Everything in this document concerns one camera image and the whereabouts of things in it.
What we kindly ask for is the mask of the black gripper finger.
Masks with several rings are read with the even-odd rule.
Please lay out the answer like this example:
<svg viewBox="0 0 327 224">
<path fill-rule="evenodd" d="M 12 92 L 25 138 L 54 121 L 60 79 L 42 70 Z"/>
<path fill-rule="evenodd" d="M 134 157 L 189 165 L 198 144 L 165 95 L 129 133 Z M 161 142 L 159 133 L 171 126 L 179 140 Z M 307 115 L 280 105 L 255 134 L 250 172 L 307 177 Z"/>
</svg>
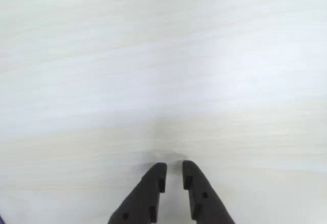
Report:
<svg viewBox="0 0 327 224">
<path fill-rule="evenodd" d="M 190 160 L 182 162 L 183 188 L 189 193 L 191 219 L 202 224 L 234 224 L 205 174 Z"/>
<path fill-rule="evenodd" d="M 157 223 L 160 194 L 165 192 L 167 164 L 154 164 L 141 178 L 119 207 L 109 223 Z"/>
</svg>

